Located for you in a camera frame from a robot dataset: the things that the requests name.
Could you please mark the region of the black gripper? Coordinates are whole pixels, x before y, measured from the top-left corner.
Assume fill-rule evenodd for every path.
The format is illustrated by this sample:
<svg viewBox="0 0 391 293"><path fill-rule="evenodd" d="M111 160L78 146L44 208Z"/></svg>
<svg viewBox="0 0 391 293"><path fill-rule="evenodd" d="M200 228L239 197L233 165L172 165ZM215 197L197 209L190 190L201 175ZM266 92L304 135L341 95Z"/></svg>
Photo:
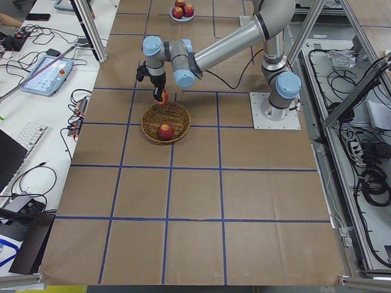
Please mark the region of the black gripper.
<svg viewBox="0 0 391 293"><path fill-rule="evenodd" d="M150 74L150 81L154 85L153 97L155 100L161 99L161 94L163 92L163 98L168 98L168 91L165 89L166 86L166 74L163 73L158 76Z"/></svg>

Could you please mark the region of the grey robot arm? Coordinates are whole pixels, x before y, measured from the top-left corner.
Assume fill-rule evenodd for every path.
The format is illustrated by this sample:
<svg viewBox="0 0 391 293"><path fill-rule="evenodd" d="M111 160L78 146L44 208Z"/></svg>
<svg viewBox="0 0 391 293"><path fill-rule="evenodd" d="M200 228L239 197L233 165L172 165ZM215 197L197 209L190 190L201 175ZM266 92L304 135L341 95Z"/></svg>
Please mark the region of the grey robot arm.
<svg viewBox="0 0 391 293"><path fill-rule="evenodd" d="M245 25L199 52L194 52L189 39L164 42L157 36L146 37L142 44L146 60L137 68L137 80L141 82L149 77L154 86L154 99L162 101L167 62L172 65L176 84L188 88L202 78L203 72L263 42L261 71L271 92L261 111L269 120L284 120L301 89L300 78L287 67L283 48L283 31L294 15L296 4L284 0L253 1L252 5L253 15Z"/></svg>

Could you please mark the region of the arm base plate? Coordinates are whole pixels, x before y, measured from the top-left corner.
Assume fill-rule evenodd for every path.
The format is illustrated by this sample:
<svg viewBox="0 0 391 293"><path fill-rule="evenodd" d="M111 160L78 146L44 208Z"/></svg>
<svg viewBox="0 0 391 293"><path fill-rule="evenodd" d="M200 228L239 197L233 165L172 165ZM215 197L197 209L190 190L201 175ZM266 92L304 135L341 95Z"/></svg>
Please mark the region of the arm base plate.
<svg viewBox="0 0 391 293"><path fill-rule="evenodd" d="M292 101L286 109L272 107L269 93L250 92L250 106L254 129L300 131L298 112Z"/></svg>
<svg viewBox="0 0 391 293"><path fill-rule="evenodd" d="M253 24L254 24L253 16L245 16L245 15L239 16L239 26L240 27L250 27Z"/></svg>

